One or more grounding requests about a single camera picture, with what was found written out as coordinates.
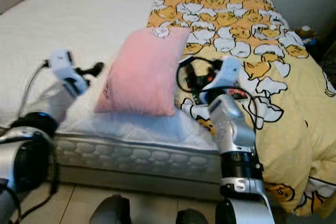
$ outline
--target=black joint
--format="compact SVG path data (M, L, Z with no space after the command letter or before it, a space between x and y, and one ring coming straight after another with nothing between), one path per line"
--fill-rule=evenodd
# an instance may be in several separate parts
M58 123L46 113L33 112L11 124L11 128L21 126L34 127L47 133L50 137L54 137Z
M263 167L250 152L227 152L220 155L223 178L254 178L262 180Z
M37 188L48 174L49 144L27 141L17 151L14 161L15 190L24 192Z

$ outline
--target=bedsheet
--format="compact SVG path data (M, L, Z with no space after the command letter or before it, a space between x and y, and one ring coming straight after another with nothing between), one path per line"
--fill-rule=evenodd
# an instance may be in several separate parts
M76 66L97 61L105 71L69 109L58 134L108 137L118 141L217 150L212 136L180 110L173 117L94 114L109 64L134 30L145 26L153 0L25 0L0 16L0 126L15 118L28 78L50 52L67 48ZM55 77L43 70L29 101Z
M191 29L184 58L241 61L239 85L252 98L240 94L237 104L256 125L266 189L288 212L329 214L336 206L336 90L272 0L154 0L148 27L175 26ZM193 66L204 75L209 65ZM180 90L176 104L215 133L199 94Z

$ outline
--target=bed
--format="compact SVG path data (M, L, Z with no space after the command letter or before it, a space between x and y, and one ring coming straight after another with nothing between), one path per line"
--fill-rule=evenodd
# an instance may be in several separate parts
M51 50L71 50L76 66L90 67L97 61L108 65L127 36L145 26L152 1L26 0L5 12L0 17L0 55L3 59L0 103L5 104L0 108L1 127L8 127L15 118L27 78L49 57ZM140 10L136 18L133 8ZM118 20L121 13L127 14L123 24ZM176 109L172 118L93 113L108 68L106 66L101 76L91 82L89 91L78 98L58 130L57 152L64 167L63 181L104 186L114 182L117 186L134 189L135 180L153 175L217 185L220 170L216 143L203 127L182 111ZM55 78L49 70L42 72L30 92L29 101L53 81ZM86 179L83 169L90 169ZM120 176L106 173L94 175L94 181L89 182L94 170L123 172L121 175L129 175L127 180L132 183L116 183ZM140 189L153 186L150 179L139 184L143 184ZM176 193L188 195L183 191ZM201 193L200 197L215 198L217 194L216 188L212 196Z

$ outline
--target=bottle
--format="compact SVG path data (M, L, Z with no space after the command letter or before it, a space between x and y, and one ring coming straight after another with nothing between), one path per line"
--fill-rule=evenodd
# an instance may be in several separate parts
M316 33L309 26L296 28L295 32L301 37L305 46L315 46L317 44Z

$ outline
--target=cartoon duck pattern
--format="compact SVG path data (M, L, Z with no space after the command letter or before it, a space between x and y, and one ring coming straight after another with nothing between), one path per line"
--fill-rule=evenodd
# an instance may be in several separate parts
M237 103L256 124L267 189L298 215L336 207L327 200L336 198L336 90L271 0L154 0L147 26L189 27L183 58L240 59L238 82L252 98ZM207 63L193 66L206 74ZM215 133L197 95L178 90L175 98Z

